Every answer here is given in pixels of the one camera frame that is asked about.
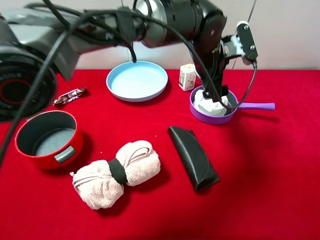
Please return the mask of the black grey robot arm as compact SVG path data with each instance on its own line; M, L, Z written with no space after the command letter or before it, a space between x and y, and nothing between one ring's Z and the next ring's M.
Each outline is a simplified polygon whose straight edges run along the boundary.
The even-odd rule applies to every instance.
M136 0L132 7L77 11L49 0L0 17L0 120L44 110L56 75L69 80L80 55L109 47L133 49L186 43L206 95L228 94L222 36L227 18L208 0Z

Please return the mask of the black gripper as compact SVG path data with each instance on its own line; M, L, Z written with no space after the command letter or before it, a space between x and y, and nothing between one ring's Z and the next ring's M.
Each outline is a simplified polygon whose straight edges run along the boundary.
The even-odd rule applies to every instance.
M226 97L229 94L229 88L227 85L222 84L222 78L230 60L238 57L235 47L238 42L238 36L234 34L225 37L218 36L217 39L215 37L215 35L197 35L191 41L194 48L191 58L195 72L203 86L203 98L219 102L222 97ZM213 97L210 93L210 81L214 84Z

